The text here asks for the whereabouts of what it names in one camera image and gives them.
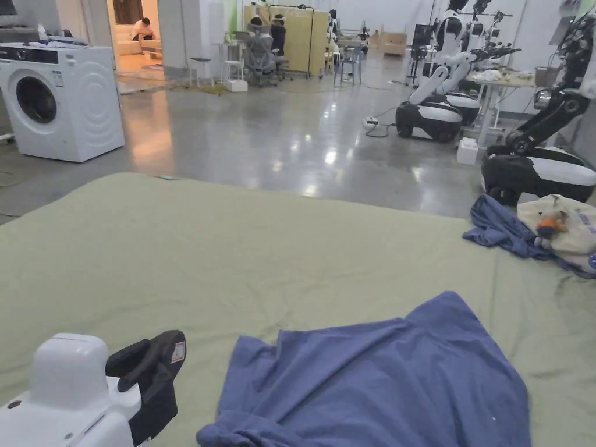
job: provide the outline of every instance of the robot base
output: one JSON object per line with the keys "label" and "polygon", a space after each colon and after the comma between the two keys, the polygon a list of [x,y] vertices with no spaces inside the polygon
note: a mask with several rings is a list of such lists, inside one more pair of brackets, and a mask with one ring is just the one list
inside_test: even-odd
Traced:
{"label": "robot base", "polygon": [[586,202],[596,188],[596,172],[570,154],[548,149],[532,157],[491,152],[482,161],[482,187],[503,205],[515,206],[522,193]]}
{"label": "robot base", "polygon": [[451,142],[461,130],[461,115],[446,103],[420,105],[402,103],[395,112],[395,125],[402,138],[419,136],[443,143]]}
{"label": "robot base", "polygon": [[447,102],[461,114],[463,126],[471,126],[480,114],[480,103],[465,93],[450,92],[446,95]]}

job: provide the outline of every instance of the stuffed toy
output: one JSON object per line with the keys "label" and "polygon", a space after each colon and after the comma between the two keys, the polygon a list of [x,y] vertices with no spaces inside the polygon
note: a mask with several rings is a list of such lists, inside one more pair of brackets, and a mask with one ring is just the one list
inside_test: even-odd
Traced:
{"label": "stuffed toy", "polygon": [[550,250],[552,239],[559,233],[567,232],[567,227],[565,226],[566,215],[561,211],[555,211],[548,215],[540,214],[542,216],[542,222],[536,227],[538,236],[534,244],[545,250]]}

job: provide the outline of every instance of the bed sheet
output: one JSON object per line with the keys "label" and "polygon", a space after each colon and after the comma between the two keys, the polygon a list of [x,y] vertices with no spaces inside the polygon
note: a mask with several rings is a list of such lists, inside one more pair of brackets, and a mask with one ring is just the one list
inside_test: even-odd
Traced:
{"label": "bed sheet", "polygon": [[461,239],[461,219],[118,174],[0,226],[0,402],[57,332],[111,352],[185,332],[179,415],[153,446],[215,418],[241,334],[273,342],[404,316],[445,290],[468,303],[530,393],[535,446],[596,445],[596,281]]}

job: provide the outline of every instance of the power strip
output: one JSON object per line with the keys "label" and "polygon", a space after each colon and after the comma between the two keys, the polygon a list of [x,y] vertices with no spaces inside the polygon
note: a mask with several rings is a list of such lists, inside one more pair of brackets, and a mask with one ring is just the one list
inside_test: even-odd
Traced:
{"label": "power strip", "polygon": [[378,126],[378,119],[376,119],[374,116],[365,116],[362,119],[362,125],[366,130],[370,131]]}

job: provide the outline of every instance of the doorway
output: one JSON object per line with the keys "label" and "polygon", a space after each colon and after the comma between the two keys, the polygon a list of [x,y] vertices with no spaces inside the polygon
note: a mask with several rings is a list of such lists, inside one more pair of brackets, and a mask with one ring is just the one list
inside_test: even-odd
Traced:
{"label": "doorway", "polygon": [[[119,79],[122,77],[163,80],[162,41],[159,29],[158,0],[105,0],[117,58]],[[138,36],[135,24],[148,19],[144,32],[151,38]]]}

